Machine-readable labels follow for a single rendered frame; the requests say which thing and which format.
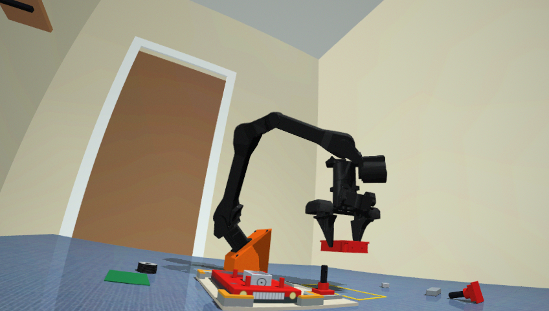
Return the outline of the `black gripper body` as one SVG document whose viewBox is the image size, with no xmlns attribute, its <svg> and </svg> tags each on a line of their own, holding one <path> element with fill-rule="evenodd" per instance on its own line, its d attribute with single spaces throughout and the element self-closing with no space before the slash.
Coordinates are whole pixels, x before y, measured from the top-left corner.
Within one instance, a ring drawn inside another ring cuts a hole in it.
<svg viewBox="0 0 549 311">
<path fill-rule="evenodd" d="M 330 192 L 333 193 L 333 203 L 327 200 L 313 200 L 307 202 L 305 207 L 305 214 L 343 214 L 348 216 L 354 216 L 354 220 L 362 220 L 364 218 L 377 220 L 380 219 L 381 213 L 378 208 L 371 207 L 370 211 L 367 209 L 354 209 L 354 207 L 344 204 L 344 206 L 337 206 L 337 199 L 341 187 L 346 188 L 348 192 L 355 192 L 360 190 L 359 186 L 356 186 L 355 181 L 351 180 L 337 180 L 333 182 L 333 187 L 330 187 Z"/>
</svg>

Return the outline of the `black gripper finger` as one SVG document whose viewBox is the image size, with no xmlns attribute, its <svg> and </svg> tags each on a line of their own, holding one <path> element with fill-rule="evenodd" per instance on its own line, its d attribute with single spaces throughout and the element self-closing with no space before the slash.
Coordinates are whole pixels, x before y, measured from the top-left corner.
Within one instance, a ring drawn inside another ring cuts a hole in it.
<svg viewBox="0 0 549 311">
<path fill-rule="evenodd" d="M 334 222 L 336 217 L 336 214 L 321 214 L 313 216 L 313 218 L 317 219 L 317 222 L 319 223 L 320 228 L 324 233 L 324 237 L 328 243 L 329 248 L 333 247 Z"/>
<path fill-rule="evenodd" d="M 362 220 L 350 220 L 351 227 L 352 227 L 353 241 L 360 242 L 367 225 L 373 221 L 374 221 L 373 219 L 368 219 L 368 218 L 364 218 Z"/>
</svg>

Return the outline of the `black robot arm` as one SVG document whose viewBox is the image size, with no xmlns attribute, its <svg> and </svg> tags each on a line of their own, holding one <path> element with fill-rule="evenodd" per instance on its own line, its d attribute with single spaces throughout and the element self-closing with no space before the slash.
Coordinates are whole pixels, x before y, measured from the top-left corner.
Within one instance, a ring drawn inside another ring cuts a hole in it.
<svg viewBox="0 0 549 311">
<path fill-rule="evenodd" d="M 333 168 L 333 182 L 337 180 L 356 181 L 356 168 L 358 178 L 363 183 L 386 183 L 387 167 L 384 155 L 362 156 L 355 147 L 353 137 L 347 133 L 325 130 L 309 123 L 273 111 L 268 115 L 252 122 L 237 125 L 234 131 L 233 147 L 234 157 L 232 166 L 221 203 L 217 206 L 214 215 L 214 235 L 220 239 L 224 237 L 232 247 L 231 252 L 236 253 L 252 238 L 247 238 L 238 226 L 241 222 L 240 191 L 249 164 L 250 156 L 257 147 L 263 134 L 278 128 L 285 132 L 317 143 L 323 149 L 340 159 L 331 156 L 325 163 L 327 168 Z M 350 161 L 346 160 L 349 159 Z M 344 204 L 354 209 L 367 209 L 375 206 L 375 193 L 365 192 L 358 194 L 357 190 L 348 192 L 341 187 L 337 206 Z"/>
</svg>

